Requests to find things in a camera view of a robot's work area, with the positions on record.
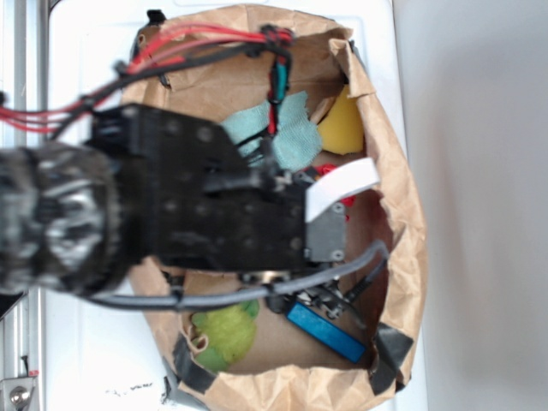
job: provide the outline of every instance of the black tape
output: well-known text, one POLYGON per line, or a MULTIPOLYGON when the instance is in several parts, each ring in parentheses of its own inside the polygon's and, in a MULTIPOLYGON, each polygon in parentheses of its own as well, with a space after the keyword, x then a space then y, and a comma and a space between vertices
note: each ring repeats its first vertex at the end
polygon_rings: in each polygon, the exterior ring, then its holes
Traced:
POLYGON ((406 336, 389 325, 380 323, 376 337, 378 349, 378 368, 371 377, 371 386, 375 395, 388 390, 400 371, 400 367, 413 347, 413 338, 406 336))
POLYGON ((173 359, 177 377, 194 391, 204 394, 215 381, 217 374, 207 371, 192 359, 187 339, 181 335, 173 350, 173 359))
MULTIPOLYGON (((148 23, 144 27, 142 27, 139 32, 145 28, 145 27, 159 27, 164 24, 164 21, 166 21, 165 14, 162 12, 162 10, 147 10, 146 15, 148 16, 148 23)), ((138 54, 139 54, 139 41, 138 41, 139 35, 135 37, 134 43, 131 46, 131 60, 133 60, 138 54)), ((160 79, 160 83, 162 83, 162 86, 164 87, 170 87, 170 82, 168 81, 168 78, 165 74, 161 74, 158 76, 160 79)))
POLYGON ((182 405, 188 405, 191 408, 196 408, 197 411, 209 411, 209 408, 202 401, 198 400, 196 397, 188 394, 183 390, 179 390, 178 387, 180 379, 173 373, 170 364, 165 358, 163 359, 163 363, 165 371, 167 372, 167 381, 165 382, 165 397, 163 397, 169 398, 173 402, 177 402, 182 405))

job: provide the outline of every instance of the brown paper bag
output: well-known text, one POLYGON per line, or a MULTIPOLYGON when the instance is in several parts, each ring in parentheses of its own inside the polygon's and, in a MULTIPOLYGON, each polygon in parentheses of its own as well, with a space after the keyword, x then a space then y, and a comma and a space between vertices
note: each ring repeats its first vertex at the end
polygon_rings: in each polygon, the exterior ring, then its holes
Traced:
MULTIPOLYGON (((178 21, 209 21, 240 30, 257 31, 266 23, 287 27, 297 40, 290 51, 294 65, 289 93, 306 90, 310 113, 343 88, 348 78, 350 97, 357 98, 365 130, 363 153, 336 156, 320 153, 315 163, 343 164, 356 157, 374 159, 381 183, 358 196, 350 212, 347 258, 361 253, 374 239, 391 251, 388 269, 357 301, 367 325, 358 330, 342 316, 336 325, 368 348, 352 364, 297 329, 284 316, 262 308, 255 344, 246 358, 228 372, 215 375, 193 361, 195 348, 188 314, 146 313, 160 354, 192 393, 214 410, 357 410, 369 409, 394 396, 410 380, 414 349, 426 295, 426 224, 413 177, 394 131, 353 53, 351 31, 332 20, 286 9, 237 5, 167 20, 148 27, 140 46, 152 33, 178 21)), ((210 66, 167 74, 129 87, 123 102, 138 102, 220 122, 230 114, 260 104, 268 91, 272 56, 240 56, 210 66)), ((178 270, 165 268, 176 275, 178 270)), ((185 291, 211 294, 236 290, 234 276, 199 271, 186 275, 185 291)), ((367 274, 367 268, 344 278, 342 290, 367 274)), ((165 295, 169 286, 158 265, 148 259, 131 273, 139 295, 165 295)))

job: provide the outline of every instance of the screw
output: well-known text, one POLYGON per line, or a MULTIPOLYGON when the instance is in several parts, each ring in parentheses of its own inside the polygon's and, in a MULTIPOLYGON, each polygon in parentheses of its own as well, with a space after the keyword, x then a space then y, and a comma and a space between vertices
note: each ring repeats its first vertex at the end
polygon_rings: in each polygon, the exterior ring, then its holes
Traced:
POLYGON ((344 251, 343 250, 335 250, 333 253, 331 253, 331 258, 333 261, 341 261, 344 259, 344 251))
POLYGON ((197 204, 194 209, 196 210, 196 214, 199 216, 204 217, 209 214, 209 208, 205 204, 197 204))
POLYGON ((179 122, 176 120, 171 120, 165 125, 165 131, 169 134, 179 134, 181 128, 179 127, 179 122))
POLYGON ((174 200, 169 200, 164 203, 164 210, 167 212, 177 211, 177 202, 174 200))
POLYGON ((138 114, 137 107, 134 107, 132 105, 130 105, 129 107, 126 107, 122 111, 122 115, 126 118, 134 118, 137 116, 137 114, 138 114))
POLYGON ((331 209, 337 214, 344 213, 344 205, 342 203, 335 203, 331 209))
POLYGON ((204 143, 211 143, 213 141, 213 132, 208 127, 198 128, 196 135, 198 136, 198 140, 204 143))
POLYGON ((23 409, 31 400, 31 394, 26 388, 15 387, 9 393, 9 400, 14 404, 17 409, 23 409))
POLYGON ((243 246, 245 248, 254 248, 255 247, 255 240, 252 237, 248 237, 243 241, 243 246))
POLYGON ((291 239, 289 246, 292 250, 298 251, 302 247, 302 239, 300 237, 294 237, 291 239))

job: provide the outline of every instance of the blue cloth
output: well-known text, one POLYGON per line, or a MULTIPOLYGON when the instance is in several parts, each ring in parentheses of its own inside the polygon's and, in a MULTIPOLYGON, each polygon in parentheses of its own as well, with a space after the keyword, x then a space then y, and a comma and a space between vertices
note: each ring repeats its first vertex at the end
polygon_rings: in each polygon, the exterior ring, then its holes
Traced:
MULTIPOLYGON (((279 111, 278 133, 274 139, 274 154, 283 169, 297 171, 310 165, 322 148, 322 140, 316 124, 308 120, 307 93, 298 92, 285 98, 279 111)), ((237 144, 257 134, 268 124, 270 105, 268 101, 234 113, 221 125, 237 144)), ((255 140, 241 147, 242 156, 259 147, 255 140)))

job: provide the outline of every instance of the black cable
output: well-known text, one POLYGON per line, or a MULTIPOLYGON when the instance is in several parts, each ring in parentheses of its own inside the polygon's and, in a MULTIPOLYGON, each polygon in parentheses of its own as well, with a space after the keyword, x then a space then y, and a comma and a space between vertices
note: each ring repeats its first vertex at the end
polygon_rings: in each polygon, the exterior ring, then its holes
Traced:
POLYGON ((362 255, 353 261, 328 268, 308 277, 289 280, 284 283, 272 283, 254 289, 244 289, 227 294, 216 295, 166 295, 166 296, 132 296, 113 295, 109 297, 88 297, 87 300, 105 307, 141 311, 204 311, 238 304, 243 301, 257 300, 268 295, 291 295, 293 293, 327 283, 346 276, 370 264, 380 253, 383 260, 388 260, 386 245, 375 240, 362 255))
POLYGON ((86 101, 84 104, 76 107, 75 109, 69 111, 68 118, 61 122, 59 128, 53 133, 48 140, 56 140, 59 136, 80 116, 86 114, 89 111, 93 110, 93 107, 101 100, 108 98, 116 90, 122 89, 126 86, 129 86, 137 81, 145 80, 151 77, 156 77, 161 74, 167 74, 178 70, 190 69, 194 67, 203 66, 206 64, 217 63, 222 60, 226 60, 231 57, 238 56, 240 54, 253 55, 260 53, 261 51, 271 51, 279 56, 287 58, 287 67, 288 72, 290 69, 291 55, 284 48, 268 45, 268 44, 258 44, 258 43, 244 43, 242 45, 237 45, 234 47, 229 47, 221 51, 217 51, 212 54, 208 54, 202 57, 196 57, 192 60, 187 60, 181 63, 174 63, 167 66, 149 68, 135 74, 125 74, 120 78, 112 81, 107 84, 105 87, 95 92, 92 95, 85 96, 83 99, 86 101))

